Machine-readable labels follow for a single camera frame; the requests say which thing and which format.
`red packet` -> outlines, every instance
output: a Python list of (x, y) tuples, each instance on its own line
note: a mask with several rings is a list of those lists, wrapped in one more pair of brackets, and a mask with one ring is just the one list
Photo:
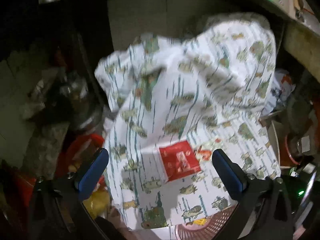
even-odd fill
[(159, 148), (168, 181), (181, 179), (201, 171), (199, 162), (187, 141)]

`blue gripper pad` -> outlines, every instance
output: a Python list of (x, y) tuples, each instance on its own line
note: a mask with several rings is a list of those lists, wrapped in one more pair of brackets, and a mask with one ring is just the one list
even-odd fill
[(90, 197), (99, 178), (109, 162), (108, 151), (100, 148), (95, 152), (91, 161), (87, 164), (82, 164), (78, 169), (75, 178), (75, 187), (78, 189), (78, 199), (83, 201)]
[(230, 197), (233, 200), (239, 201), (242, 197), (242, 192), (247, 187), (246, 174), (239, 165), (233, 163), (221, 149), (217, 149), (212, 153), (212, 165), (217, 171)]

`red label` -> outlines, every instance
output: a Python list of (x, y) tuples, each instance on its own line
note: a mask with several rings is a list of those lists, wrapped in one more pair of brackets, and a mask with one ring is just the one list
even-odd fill
[(201, 171), (199, 162), (187, 141), (159, 148), (168, 181), (181, 179)]

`screw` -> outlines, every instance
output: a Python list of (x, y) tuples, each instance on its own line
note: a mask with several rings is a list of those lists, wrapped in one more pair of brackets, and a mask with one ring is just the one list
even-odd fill
[(247, 177), (248, 177), (249, 179), (255, 179), (255, 178), (256, 178), (256, 176), (254, 176), (252, 173), (248, 173), (248, 174), (247, 174)]
[(42, 182), (42, 181), (44, 181), (44, 176), (40, 176), (40, 177), (38, 178), (38, 182)]
[(67, 174), (68, 175), (68, 179), (71, 179), (74, 174), (75, 174), (74, 172), (68, 172), (68, 174)]
[(278, 182), (279, 184), (283, 183), (283, 179), (281, 179), (280, 177), (276, 178), (276, 182)]

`white sticker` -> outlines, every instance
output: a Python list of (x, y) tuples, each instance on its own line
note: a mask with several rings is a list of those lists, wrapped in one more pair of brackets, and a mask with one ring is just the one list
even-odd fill
[(302, 152), (308, 152), (310, 151), (310, 139), (309, 136), (305, 136), (301, 138), (301, 147), (302, 147)]
[(316, 166), (314, 166), (311, 163), (308, 163), (304, 168), (303, 171), (310, 174), (311, 172), (313, 172), (313, 170), (315, 169)]

